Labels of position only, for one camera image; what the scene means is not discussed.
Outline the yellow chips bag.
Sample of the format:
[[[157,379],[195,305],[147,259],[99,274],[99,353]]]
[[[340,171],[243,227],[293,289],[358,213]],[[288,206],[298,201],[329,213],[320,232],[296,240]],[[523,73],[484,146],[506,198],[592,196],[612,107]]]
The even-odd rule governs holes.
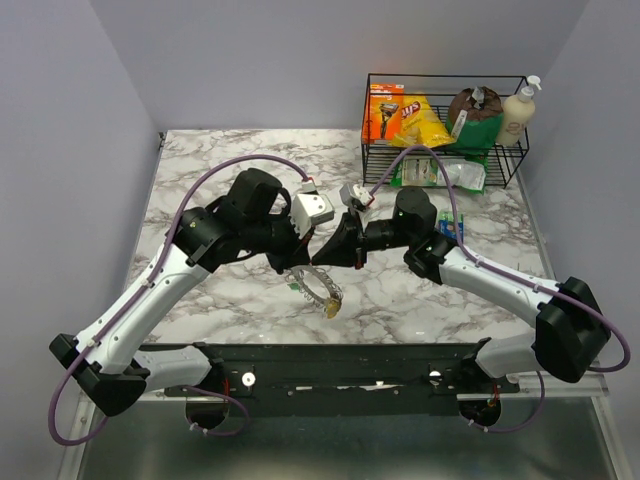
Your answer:
[[[455,142],[425,95],[406,95],[400,113],[400,129],[390,141],[392,146],[424,145],[433,149]]]

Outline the orange razor package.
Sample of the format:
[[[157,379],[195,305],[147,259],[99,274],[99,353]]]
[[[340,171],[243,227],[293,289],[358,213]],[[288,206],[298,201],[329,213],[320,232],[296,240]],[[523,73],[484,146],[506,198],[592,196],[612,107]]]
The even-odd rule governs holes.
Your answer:
[[[368,99],[367,138],[370,143],[389,143],[401,127],[402,84],[372,84]]]

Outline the brown and green bag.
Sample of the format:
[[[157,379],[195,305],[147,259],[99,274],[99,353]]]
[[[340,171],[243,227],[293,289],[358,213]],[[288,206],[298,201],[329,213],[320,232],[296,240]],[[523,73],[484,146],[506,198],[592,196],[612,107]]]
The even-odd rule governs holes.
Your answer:
[[[485,155],[494,146],[499,133],[503,108],[500,96],[491,88],[466,88],[454,96],[445,122],[454,143],[453,152],[463,155]]]

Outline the green white snack bag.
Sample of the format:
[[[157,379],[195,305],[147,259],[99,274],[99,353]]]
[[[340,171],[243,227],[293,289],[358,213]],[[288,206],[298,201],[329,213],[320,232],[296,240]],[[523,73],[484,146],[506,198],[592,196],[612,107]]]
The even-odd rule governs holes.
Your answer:
[[[439,164],[431,156],[407,158],[395,167],[390,184],[394,187],[445,188],[445,176],[448,176],[452,187],[472,193],[484,192],[484,162],[467,161],[462,157],[442,158],[441,162]]]

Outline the cream pump lotion bottle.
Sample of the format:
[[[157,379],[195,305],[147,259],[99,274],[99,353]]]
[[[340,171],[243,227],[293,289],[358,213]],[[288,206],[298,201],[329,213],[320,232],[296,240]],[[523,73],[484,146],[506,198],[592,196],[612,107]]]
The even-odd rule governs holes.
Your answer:
[[[505,147],[514,146],[526,130],[534,116],[536,105],[535,94],[542,90],[541,78],[529,75],[527,84],[516,94],[509,96],[502,104],[503,119],[495,143]]]

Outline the blue green small packet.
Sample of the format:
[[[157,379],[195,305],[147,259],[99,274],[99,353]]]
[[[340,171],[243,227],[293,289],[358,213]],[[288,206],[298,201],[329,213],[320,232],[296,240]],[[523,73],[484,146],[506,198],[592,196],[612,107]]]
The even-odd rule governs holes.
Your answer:
[[[454,216],[452,211],[442,211],[438,215],[436,226],[438,231],[453,239],[464,240],[464,215]]]

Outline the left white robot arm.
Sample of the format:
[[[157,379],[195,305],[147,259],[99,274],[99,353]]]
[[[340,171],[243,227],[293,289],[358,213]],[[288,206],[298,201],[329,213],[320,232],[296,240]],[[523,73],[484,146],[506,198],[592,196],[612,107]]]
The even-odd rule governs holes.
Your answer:
[[[131,407],[144,393],[191,386],[214,393],[220,368],[204,349],[187,345],[144,351],[148,334],[187,293],[241,254],[264,254],[281,273],[309,262],[307,243],[313,211],[325,203],[313,180],[303,176],[291,195],[271,174],[249,168],[228,192],[205,207],[181,203],[149,266],[108,310],[81,332],[60,334],[51,344],[55,358],[107,417]]]

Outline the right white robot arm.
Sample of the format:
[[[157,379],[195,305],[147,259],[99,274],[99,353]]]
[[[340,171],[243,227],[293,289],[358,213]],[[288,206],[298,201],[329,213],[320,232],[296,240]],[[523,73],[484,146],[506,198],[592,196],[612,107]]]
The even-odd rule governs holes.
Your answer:
[[[480,392],[508,374],[545,371],[578,382],[611,337],[597,319],[589,286],[574,277],[557,283],[465,254],[435,227],[437,209],[419,187],[405,187],[388,220],[362,224],[356,210],[344,213],[327,243],[313,256],[320,266],[359,269],[369,253],[406,250],[403,260],[418,277],[459,288],[519,317],[531,331],[480,340],[454,367],[454,378]]]

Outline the round metal keyring disc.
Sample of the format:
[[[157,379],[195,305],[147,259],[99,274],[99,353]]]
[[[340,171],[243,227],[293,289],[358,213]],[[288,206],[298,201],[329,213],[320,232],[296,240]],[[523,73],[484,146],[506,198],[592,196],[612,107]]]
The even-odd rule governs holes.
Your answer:
[[[297,282],[301,289],[299,293],[325,316],[324,305],[329,297],[343,301],[342,289],[323,268],[312,265],[293,267],[285,271],[284,278],[287,284]]]

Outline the yellow key tag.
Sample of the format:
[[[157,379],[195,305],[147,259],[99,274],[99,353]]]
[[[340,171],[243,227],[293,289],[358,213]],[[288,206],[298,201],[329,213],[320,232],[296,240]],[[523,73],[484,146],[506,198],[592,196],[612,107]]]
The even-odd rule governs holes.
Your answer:
[[[337,316],[342,306],[340,298],[329,297],[325,301],[324,311],[328,319],[333,319]]]

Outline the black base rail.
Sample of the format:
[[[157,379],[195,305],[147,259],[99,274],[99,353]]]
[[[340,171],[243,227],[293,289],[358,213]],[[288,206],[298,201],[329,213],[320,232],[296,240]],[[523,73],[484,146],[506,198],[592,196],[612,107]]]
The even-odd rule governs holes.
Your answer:
[[[469,343],[203,344],[214,366],[200,383],[257,417],[455,416],[458,398],[516,393],[505,378],[465,380]]]

